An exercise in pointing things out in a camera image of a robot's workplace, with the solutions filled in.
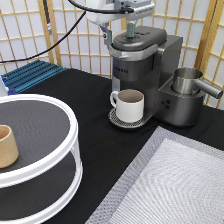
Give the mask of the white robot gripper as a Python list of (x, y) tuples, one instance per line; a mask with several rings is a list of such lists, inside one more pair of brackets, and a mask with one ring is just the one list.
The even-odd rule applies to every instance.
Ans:
[[(86, 6), (90, 9), (96, 10), (107, 10), (114, 11), (114, 1), (115, 0), (86, 0)], [(125, 14), (103, 14), (96, 12), (88, 12), (87, 18), (96, 25), (102, 25), (101, 30), (103, 32), (104, 44), (106, 46), (110, 46), (112, 44), (112, 31), (109, 29), (109, 24), (107, 22), (111, 22), (114, 20), (126, 18), (130, 22), (126, 24), (126, 35), (128, 38), (133, 38), (135, 35), (135, 22), (134, 20), (138, 20), (147, 16), (150, 16), (153, 13), (154, 9), (147, 12), (140, 13), (125, 13)]]

